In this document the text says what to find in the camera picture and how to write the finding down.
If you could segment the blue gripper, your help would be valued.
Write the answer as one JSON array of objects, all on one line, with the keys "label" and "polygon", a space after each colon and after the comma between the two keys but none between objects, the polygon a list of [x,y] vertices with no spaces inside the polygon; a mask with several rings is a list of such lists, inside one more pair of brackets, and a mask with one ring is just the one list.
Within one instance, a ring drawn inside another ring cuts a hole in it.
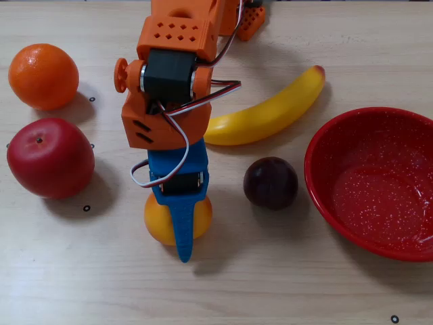
[{"label": "blue gripper", "polygon": [[[185,148],[149,150],[151,180],[168,175],[181,161]],[[160,243],[174,246],[187,263],[194,240],[210,227],[208,155],[204,140],[189,146],[180,170],[168,181],[154,186],[150,196],[150,234]]]}]

